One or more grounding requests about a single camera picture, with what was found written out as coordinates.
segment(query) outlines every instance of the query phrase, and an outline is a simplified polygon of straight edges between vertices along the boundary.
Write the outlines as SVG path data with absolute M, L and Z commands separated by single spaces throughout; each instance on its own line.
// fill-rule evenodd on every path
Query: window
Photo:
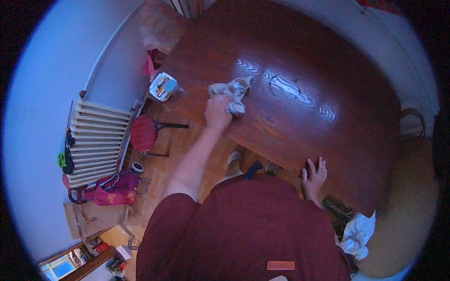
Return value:
M 53 262 L 41 266 L 40 269 L 51 281 L 58 281 L 74 272 L 77 268 L 67 255 L 64 255 Z

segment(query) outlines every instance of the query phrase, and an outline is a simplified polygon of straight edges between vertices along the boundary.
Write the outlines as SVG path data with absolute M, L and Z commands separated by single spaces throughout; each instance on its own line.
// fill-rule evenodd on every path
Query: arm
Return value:
M 316 169 L 311 159 L 308 159 L 308 171 L 303 168 L 301 170 L 301 191 L 305 199 L 311 200 L 314 204 L 323 209 L 322 200 L 320 199 L 320 189 L 327 179 L 327 167 L 322 157 L 319 158 L 319 167 Z M 336 246 L 340 245 L 338 235 L 334 233 L 334 242 Z
M 208 100 L 205 111 L 206 129 L 173 171 L 161 199 L 174 193 L 184 193 L 198 202 L 198 191 L 206 162 L 223 131 L 231 122 L 231 115 L 226 111 L 229 101 L 229 97 L 222 95 L 215 95 Z

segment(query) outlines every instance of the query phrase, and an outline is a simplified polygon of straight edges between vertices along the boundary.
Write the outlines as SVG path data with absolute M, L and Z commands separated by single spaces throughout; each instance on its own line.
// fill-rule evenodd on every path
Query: stool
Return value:
M 189 129 L 189 125 L 158 122 L 147 115 L 141 115 L 131 125 L 131 144 L 133 148 L 145 156 L 169 157 L 168 154 L 149 153 L 158 138 L 158 132 L 163 128 Z

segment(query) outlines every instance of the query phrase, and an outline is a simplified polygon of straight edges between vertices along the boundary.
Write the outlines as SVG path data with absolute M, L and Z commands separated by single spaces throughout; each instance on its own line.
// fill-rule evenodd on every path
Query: shoe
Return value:
M 233 151 L 228 157 L 228 165 L 234 160 L 241 161 L 241 158 L 242 156 L 239 151 Z
M 264 173 L 268 175 L 276 175 L 279 170 L 279 166 L 274 162 L 269 162 L 264 169 Z

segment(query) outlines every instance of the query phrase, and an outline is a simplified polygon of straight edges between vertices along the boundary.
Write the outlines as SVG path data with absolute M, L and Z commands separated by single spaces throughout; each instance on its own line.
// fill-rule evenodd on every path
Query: white plate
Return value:
M 157 93 L 158 93 L 158 85 L 162 83 L 164 78 L 169 78 L 171 80 L 175 80 L 172 76 L 170 76 L 167 73 L 163 72 L 163 73 L 158 74 L 158 76 L 155 77 L 155 80 L 153 80 L 153 82 L 150 85 L 150 93 L 152 94 L 152 96 L 154 96 L 155 98 L 159 99 L 162 102 L 166 101 L 171 95 L 170 93 L 166 92 L 161 97 L 157 97 L 156 96 Z

